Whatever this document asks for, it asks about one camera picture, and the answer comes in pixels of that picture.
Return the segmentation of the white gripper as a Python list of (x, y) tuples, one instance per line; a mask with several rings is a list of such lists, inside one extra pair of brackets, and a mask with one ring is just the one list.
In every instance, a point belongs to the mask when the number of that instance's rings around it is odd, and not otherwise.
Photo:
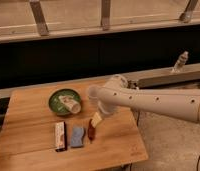
[[(116, 106), (106, 104), (106, 103), (103, 103), (103, 102), (98, 103), (98, 108), (104, 116), (111, 116), (117, 111)], [(103, 120), (103, 118), (102, 118), (101, 114), (96, 112), (94, 114), (94, 116), (92, 117), (91, 125), (93, 127), (96, 127), (102, 120)]]

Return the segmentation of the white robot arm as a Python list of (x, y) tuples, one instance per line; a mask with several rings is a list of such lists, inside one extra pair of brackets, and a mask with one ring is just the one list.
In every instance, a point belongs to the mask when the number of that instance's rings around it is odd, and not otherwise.
[(91, 125), (97, 125), (118, 106), (161, 114), (200, 124), (200, 89), (129, 89), (122, 75), (113, 75), (96, 88), (98, 112)]

